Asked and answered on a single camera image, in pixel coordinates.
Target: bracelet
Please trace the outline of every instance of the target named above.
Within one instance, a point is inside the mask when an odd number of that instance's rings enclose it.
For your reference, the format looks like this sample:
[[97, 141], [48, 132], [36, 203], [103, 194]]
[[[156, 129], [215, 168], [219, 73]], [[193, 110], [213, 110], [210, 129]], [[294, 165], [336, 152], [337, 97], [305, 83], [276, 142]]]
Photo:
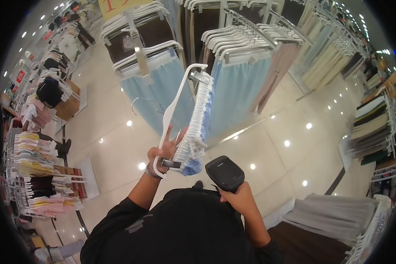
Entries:
[[158, 176], [157, 173], [150, 167], [149, 164], [147, 164], [147, 168], [145, 169], [145, 173], [147, 173], [149, 176], [156, 178], [156, 179], [162, 179], [162, 177]]

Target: red price sign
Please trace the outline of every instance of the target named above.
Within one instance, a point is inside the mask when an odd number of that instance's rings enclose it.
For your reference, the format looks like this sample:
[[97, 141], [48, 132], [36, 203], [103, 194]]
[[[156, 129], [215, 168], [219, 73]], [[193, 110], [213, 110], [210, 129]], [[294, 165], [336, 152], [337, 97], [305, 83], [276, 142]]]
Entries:
[[53, 34], [53, 32], [52, 32], [51, 30], [48, 31], [48, 32], [44, 35], [44, 39], [47, 40], [52, 34]]
[[21, 83], [21, 82], [22, 82], [22, 79], [24, 78], [24, 76], [25, 76], [25, 72], [24, 72], [24, 71], [20, 71], [19, 74], [18, 74], [18, 76], [16, 77], [16, 81], [17, 81], [18, 83]]

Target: shoe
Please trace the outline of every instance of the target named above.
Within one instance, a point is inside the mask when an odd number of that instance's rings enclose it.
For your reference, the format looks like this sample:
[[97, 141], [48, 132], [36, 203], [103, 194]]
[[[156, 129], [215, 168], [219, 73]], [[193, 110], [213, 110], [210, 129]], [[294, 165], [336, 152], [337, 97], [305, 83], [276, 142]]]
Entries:
[[69, 153], [69, 149], [70, 149], [71, 145], [72, 145], [72, 140], [68, 139], [68, 141], [66, 141], [66, 144], [63, 147], [64, 154], [68, 154]]
[[193, 187], [202, 190], [204, 188], [204, 184], [202, 183], [202, 181], [197, 181]]

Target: wrist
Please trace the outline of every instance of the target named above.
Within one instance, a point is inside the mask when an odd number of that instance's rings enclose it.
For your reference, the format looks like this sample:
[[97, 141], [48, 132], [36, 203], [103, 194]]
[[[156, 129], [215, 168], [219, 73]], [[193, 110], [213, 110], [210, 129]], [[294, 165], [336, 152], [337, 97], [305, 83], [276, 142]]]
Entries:
[[145, 174], [155, 178], [155, 179], [159, 179], [161, 180], [162, 178], [153, 170], [152, 166], [150, 164], [147, 165], [147, 167], [145, 168]]

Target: black shirt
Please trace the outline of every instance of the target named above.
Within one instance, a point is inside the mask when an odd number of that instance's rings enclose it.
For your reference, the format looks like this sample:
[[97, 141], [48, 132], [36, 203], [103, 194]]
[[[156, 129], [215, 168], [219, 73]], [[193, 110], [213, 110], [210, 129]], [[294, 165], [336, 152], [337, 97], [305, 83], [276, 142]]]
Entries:
[[80, 16], [77, 13], [71, 14], [70, 18], [68, 19], [68, 22], [71, 22], [73, 20], [77, 20], [78, 18], [80, 18]]
[[92, 230], [81, 262], [282, 263], [282, 256], [274, 241], [255, 248], [218, 193], [187, 188], [169, 191], [151, 211], [123, 200]]

